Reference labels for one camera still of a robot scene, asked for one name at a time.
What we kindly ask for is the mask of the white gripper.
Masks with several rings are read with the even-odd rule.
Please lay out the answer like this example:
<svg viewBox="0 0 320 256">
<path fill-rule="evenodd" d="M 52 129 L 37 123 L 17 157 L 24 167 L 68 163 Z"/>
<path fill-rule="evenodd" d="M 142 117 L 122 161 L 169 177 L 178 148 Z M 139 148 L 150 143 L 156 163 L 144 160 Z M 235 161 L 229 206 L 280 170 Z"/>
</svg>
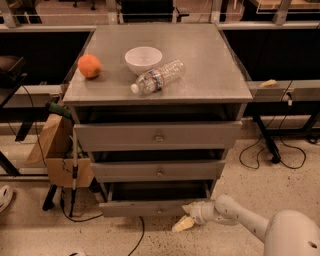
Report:
<svg viewBox="0 0 320 256">
<path fill-rule="evenodd" d="M 217 222 L 220 214 L 213 201 L 198 201 L 182 206 L 190 216 L 183 216 L 173 227 L 173 232 L 181 232 L 192 228 L 194 224 L 204 225 L 207 222 Z"/>
</svg>

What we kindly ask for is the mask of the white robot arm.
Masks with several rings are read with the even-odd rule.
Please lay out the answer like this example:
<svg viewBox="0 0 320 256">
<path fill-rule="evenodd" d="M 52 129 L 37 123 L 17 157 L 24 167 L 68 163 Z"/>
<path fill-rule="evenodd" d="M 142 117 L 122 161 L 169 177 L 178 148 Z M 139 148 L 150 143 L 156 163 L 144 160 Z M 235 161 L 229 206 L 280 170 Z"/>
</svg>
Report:
<svg viewBox="0 0 320 256">
<path fill-rule="evenodd" d="M 183 205 L 182 209 L 185 215 L 172 227 L 173 232 L 208 222 L 241 224 L 263 243 L 264 256 L 320 256 L 320 229 L 298 211 L 281 210 L 266 219 L 225 194 Z"/>
</svg>

